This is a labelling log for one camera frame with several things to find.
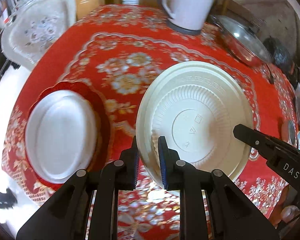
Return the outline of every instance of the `white plate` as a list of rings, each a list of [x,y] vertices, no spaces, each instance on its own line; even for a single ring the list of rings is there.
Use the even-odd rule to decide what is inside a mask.
[[[136,134],[141,160],[161,187],[158,137],[197,169],[221,169],[236,180],[251,147],[234,138],[242,123],[253,128],[252,110],[235,80],[220,68],[199,61],[165,70],[146,91]]]
[[[48,182],[64,183],[87,168],[95,150],[96,119],[88,101],[70,90],[47,95],[33,109],[26,126],[30,164]]]

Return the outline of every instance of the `floor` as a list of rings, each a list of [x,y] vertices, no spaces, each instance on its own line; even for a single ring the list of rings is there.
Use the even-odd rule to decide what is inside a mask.
[[[38,209],[38,206],[25,195],[17,183],[1,169],[3,143],[10,114],[29,74],[30,71],[23,66],[17,70],[10,66],[0,81],[0,192],[5,193],[9,186],[18,199],[18,204],[15,207],[0,210],[0,222],[7,223],[14,237],[16,237],[20,227]]]

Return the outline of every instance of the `red scalloped plate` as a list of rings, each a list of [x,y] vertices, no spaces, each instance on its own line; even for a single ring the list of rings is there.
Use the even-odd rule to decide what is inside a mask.
[[[98,123],[98,139],[96,142],[96,149],[93,154],[93,157],[91,159],[91,162],[89,166],[87,167],[88,171],[97,171],[103,168],[105,163],[108,160],[107,152],[108,152],[108,145],[110,140],[110,122],[109,118],[106,115],[106,111],[102,102],[102,99],[100,96],[93,92],[85,83],[82,82],[60,82],[57,83],[55,86],[51,88],[47,88],[44,90],[40,96],[38,97],[37,101],[31,106],[27,119],[29,119],[30,114],[32,113],[35,106],[47,95],[58,91],[58,90],[71,90],[73,92],[76,92],[80,94],[82,97],[84,97],[89,103],[91,104],[95,114],[96,114],[96,120]],[[26,152],[26,158],[30,165],[28,155]],[[42,179],[34,170],[34,173],[38,180],[48,186],[53,188],[54,190],[57,190],[61,184],[53,184],[50,183],[44,179]]]

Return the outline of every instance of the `red tablecloth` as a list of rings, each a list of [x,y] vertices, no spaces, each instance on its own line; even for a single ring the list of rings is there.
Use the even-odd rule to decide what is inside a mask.
[[[168,67],[189,60],[212,63],[228,72],[251,104],[255,128],[279,138],[285,120],[296,124],[289,82],[271,65],[275,84],[270,85],[268,70],[239,63],[223,49],[217,33],[209,24],[197,37],[175,32],[166,26],[162,11],[154,8],[107,5],[91,12],[53,44],[24,85],[9,122],[3,170],[32,200],[44,203],[59,185],[36,176],[24,142],[29,110],[42,91],[61,81],[89,86],[100,98],[96,111],[105,111],[110,124],[109,129],[101,128],[104,159],[109,162],[131,146],[138,107],[151,82]],[[251,153],[235,183],[267,217],[285,185],[257,152]],[[143,166],[137,189],[121,192],[118,209],[119,239],[173,239],[178,235],[179,198],[160,189]]]

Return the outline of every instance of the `floral pattern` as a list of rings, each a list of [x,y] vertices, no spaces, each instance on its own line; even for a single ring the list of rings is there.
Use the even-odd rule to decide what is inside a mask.
[[[11,115],[2,155],[2,168],[36,203],[41,205],[54,191],[36,179],[27,165],[23,134],[26,115],[35,102],[34,93],[53,83],[84,82],[100,96],[100,105],[106,110],[104,119],[109,119],[111,128],[109,145],[105,149],[110,161],[116,160],[123,149],[131,146],[136,133],[137,109],[146,89],[162,71],[179,62],[208,62],[234,78],[250,103],[257,130],[279,136],[277,126],[264,125],[269,121],[269,107],[261,98],[276,100],[278,97],[278,101],[284,101],[278,109],[270,109],[272,118],[286,120],[295,116],[290,87],[280,71],[274,70],[277,82],[275,86],[267,87],[265,95],[261,88],[268,84],[262,73],[254,72],[227,53],[218,40],[215,26],[205,24],[201,35],[195,37],[169,29],[165,21],[163,12],[154,8],[102,6],[60,38],[58,61],[52,47],[38,63]],[[69,44],[70,40],[75,40],[76,44]],[[68,51],[74,51],[77,44],[81,49],[75,47],[76,53],[69,57]],[[54,66],[49,73],[50,80],[37,82],[34,90],[30,84],[46,74],[47,64]],[[285,185],[266,166],[264,159],[258,158],[257,152],[251,153],[250,161],[235,183],[267,217]],[[137,189],[119,194],[118,239],[176,239],[180,226],[179,202],[177,196],[159,188],[141,166]]]
[[[157,32],[160,29],[167,29],[165,18],[165,14],[155,8],[113,4],[95,9],[86,17],[77,21],[76,25],[113,23],[114,25],[120,25],[122,27],[132,27],[141,24],[142,28]]]
[[[26,194],[39,205],[43,204],[55,191],[38,180],[30,180],[29,174],[33,174],[25,152],[24,132],[26,120],[22,117],[22,112],[16,106],[11,114],[4,150],[2,152],[2,169],[12,177]],[[10,159],[14,159],[13,166],[9,165]]]
[[[42,51],[48,49],[57,39],[55,24],[58,19],[58,16],[53,15],[50,17],[46,16],[38,22],[32,21],[30,29],[24,31],[25,36],[29,37],[29,42],[25,45],[32,46],[35,43],[40,43]]]
[[[245,186],[247,181],[240,181],[237,179],[235,184],[242,190],[243,193],[255,204],[257,208],[264,214],[268,214],[269,209],[274,208],[279,198],[283,188],[287,185],[287,182],[282,178],[277,179],[274,176],[271,178],[271,182],[266,184],[265,179],[258,177],[256,179],[256,184],[251,185],[249,191],[247,192]]]

